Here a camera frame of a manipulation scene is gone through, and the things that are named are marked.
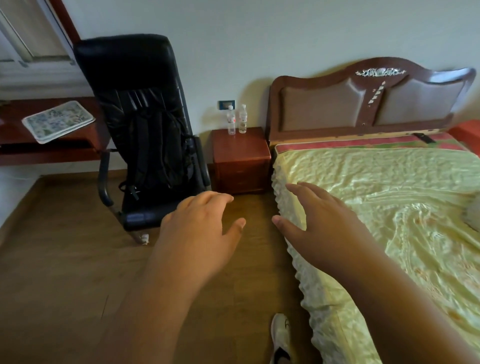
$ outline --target wooden headboard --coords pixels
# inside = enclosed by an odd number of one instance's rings
[[[315,78],[281,76],[270,88],[270,145],[344,135],[444,129],[475,79],[473,68],[436,72],[371,58]]]

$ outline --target black sock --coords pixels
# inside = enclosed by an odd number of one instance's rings
[[[291,360],[290,355],[285,350],[279,347],[276,350],[276,352],[273,354],[273,364],[278,364],[278,361],[280,360],[280,358]]]

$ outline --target white fluffy object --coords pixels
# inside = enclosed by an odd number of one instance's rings
[[[470,202],[464,220],[472,229],[480,231],[480,194]]]

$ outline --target wooden floor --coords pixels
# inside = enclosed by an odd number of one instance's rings
[[[117,200],[119,182],[111,188]],[[194,303],[175,363],[268,363],[275,312],[290,318],[296,362],[320,362],[286,243],[270,222],[275,213],[272,193],[228,206],[225,226],[245,217],[244,236]],[[0,247],[0,361],[78,363],[151,251],[135,246],[101,205],[93,180],[49,183]]]

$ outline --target plastic bottle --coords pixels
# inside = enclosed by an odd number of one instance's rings
[[[230,135],[235,135],[235,121],[235,111],[233,106],[230,105],[227,112],[228,134]]]
[[[247,132],[247,105],[242,105],[243,110],[240,111],[239,132],[245,134]]]

